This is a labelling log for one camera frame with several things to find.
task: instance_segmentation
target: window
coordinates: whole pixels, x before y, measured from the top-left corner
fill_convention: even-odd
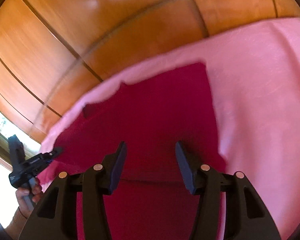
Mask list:
[[[4,228],[9,225],[18,208],[16,189],[11,186],[8,178],[10,172],[0,164],[0,223]]]
[[[8,139],[12,135],[16,135],[20,142],[23,143],[23,146],[28,150],[38,153],[40,149],[40,144],[31,139],[28,135],[26,135],[23,131],[21,131],[18,127],[16,127],[12,122],[10,122],[7,118],[4,117],[3,114],[0,113],[0,133]]]
[[[6,228],[18,208],[16,189],[11,186],[8,175],[11,173],[8,138],[16,134],[23,143],[26,158],[36,155],[39,152],[40,144],[13,123],[11,123],[0,112],[0,223]]]

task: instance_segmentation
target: wooden panel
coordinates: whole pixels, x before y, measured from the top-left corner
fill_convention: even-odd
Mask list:
[[[0,94],[24,117],[34,121],[42,104],[35,99],[0,62]]]
[[[81,54],[105,31],[159,0],[28,0]]]
[[[48,105],[59,114],[64,114],[86,92],[100,81],[82,64],[74,67],[60,82]]]
[[[37,142],[41,143],[45,137],[47,136],[47,134],[45,134],[44,132],[41,132],[39,129],[32,127],[29,136],[36,140]]]
[[[195,0],[210,35],[275,18],[272,0]]]
[[[0,8],[0,58],[42,101],[74,61],[22,0]]]
[[[300,7],[295,0],[275,0],[278,17],[300,17]]]
[[[39,114],[38,119],[34,123],[34,127],[36,127],[41,132],[48,134],[50,128],[58,122],[60,117],[52,112],[48,108],[44,108],[43,111]]]
[[[103,79],[148,57],[202,38],[184,0],[151,10],[111,35],[86,62]]]
[[[0,112],[22,131],[24,131],[25,133],[29,133],[32,123],[27,120],[22,114],[20,114],[16,109],[14,109],[1,95]]]

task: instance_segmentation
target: finger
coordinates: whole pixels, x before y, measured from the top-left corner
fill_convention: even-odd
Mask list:
[[[32,187],[32,193],[34,195],[39,194],[42,191],[42,187],[40,185],[35,185]]]
[[[18,188],[16,191],[17,200],[22,200],[24,196],[28,196],[30,193],[29,189],[26,188]]]
[[[43,196],[43,192],[40,192],[39,194],[33,196],[32,201],[34,203],[38,203],[40,201],[40,199],[42,198],[42,196]]]
[[[40,180],[39,180],[37,177],[35,177],[34,180],[35,180],[35,183],[36,183],[37,185],[40,184]]]

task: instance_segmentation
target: sleeve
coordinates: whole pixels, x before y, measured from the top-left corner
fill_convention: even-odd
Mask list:
[[[11,223],[5,229],[7,234],[13,239],[18,240],[19,235],[25,225],[27,218],[21,214],[19,208],[16,210]]]

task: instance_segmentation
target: clamp jaw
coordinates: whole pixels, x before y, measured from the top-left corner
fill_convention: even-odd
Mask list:
[[[31,213],[19,240],[77,240],[77,192],[82,192],[85,239],[111,240],[103,195],[111,195],[117,188],[126,154],[121,142],[114,154],[84,173],[59,173]]]
[[[176,157],[183,181],[192,195],[200,195],[190,240],[215,240],[221,192],[226,192],[224,240],[281,240],[262,199],[247,177],[237,171],[222,174],[176,143]]]

